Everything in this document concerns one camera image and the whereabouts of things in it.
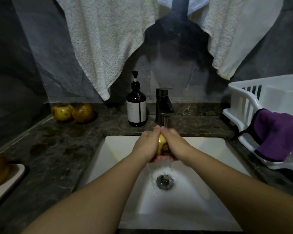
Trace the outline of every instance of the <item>purple towel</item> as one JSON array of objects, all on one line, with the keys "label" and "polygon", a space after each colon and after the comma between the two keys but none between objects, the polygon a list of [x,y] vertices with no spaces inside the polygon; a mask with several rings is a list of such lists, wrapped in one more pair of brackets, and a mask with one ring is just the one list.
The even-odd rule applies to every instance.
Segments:
[{"label": "purple towel", "polygon": [[293,116],[287,113],[260,109],[237,137],[243,133],[249,133],[260,145],[255,153],[265,160],[281,162],[293,152]]}]

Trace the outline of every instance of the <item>dish rack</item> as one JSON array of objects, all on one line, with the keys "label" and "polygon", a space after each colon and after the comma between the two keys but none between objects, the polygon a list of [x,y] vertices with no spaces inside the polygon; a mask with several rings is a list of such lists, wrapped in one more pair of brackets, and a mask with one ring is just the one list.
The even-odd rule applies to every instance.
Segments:
[{"label": "dish rack", "polygon": [[[231,108],[224,109],[223,114],[239,131],[250,125],[254,113],[261,108],[293,116],[293,74],[232,82],[228,87]],[[254,153],[259,145],[248,133],[241,135],[239,141],[268,168],[293,170],[293,153],[283,162],[271,162]]]}]

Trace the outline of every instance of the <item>bottle label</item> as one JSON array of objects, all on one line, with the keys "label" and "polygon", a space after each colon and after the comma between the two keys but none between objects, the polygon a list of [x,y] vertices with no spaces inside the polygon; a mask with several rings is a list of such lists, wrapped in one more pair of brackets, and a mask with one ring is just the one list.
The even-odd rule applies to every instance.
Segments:
[{"label": "bottle label", "polygon": [[139,123],[147,119],[147,102],[131,103],[127,102],[128,121]]}]

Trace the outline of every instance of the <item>drain strainer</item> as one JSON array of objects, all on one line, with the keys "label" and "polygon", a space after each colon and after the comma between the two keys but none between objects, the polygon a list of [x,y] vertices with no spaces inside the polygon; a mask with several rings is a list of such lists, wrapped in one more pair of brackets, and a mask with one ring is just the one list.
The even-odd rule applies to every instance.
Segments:
[{"label": "drain strainer", "polygon": [[168,191],[174,186],[174,179],[170,175],[163,174],[157,177],[156,185],[161,190]]}]

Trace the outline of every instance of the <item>countertop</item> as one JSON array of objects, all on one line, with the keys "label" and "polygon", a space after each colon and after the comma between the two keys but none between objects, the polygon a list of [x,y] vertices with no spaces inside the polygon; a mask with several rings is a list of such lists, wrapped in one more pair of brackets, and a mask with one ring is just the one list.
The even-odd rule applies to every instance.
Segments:
[{"label": "countertop", "polygon": [[[0,233],[20,233],[35,218],[75,191],[96,148],[107,135],[140,135],[156,125],[155,116],[134,128],[126,115],[101,115],[86,125],[57,123],[54,119],[36,126],[4,154],[27,167],[25,177],[0,202]],[[170,127],[182,136],[223,137],[247,162],[258,178],[293,195],[293,174],[266,168],[238,140],[230,142],[232,128],[219,115],[176,115]]]}]

